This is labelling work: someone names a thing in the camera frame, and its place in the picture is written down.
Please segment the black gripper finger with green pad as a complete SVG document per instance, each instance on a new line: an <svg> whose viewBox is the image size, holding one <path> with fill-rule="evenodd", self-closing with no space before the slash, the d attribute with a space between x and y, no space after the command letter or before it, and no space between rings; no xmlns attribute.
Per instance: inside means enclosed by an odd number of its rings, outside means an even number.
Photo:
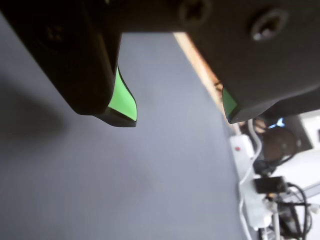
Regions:
<svg viewBox="0 0 320 240"><path fill-rule="evenodd" d="M177 0L177 17L235 101L231 123L320 85L317 0Z"/></svg>
<svg viewBox="0 0 320 240"><path fill-rule="evenodd" d="M118 65L121 35L107 40L84 0L3 0L0 10L75 113L136 126L136 101Z"/></svg>

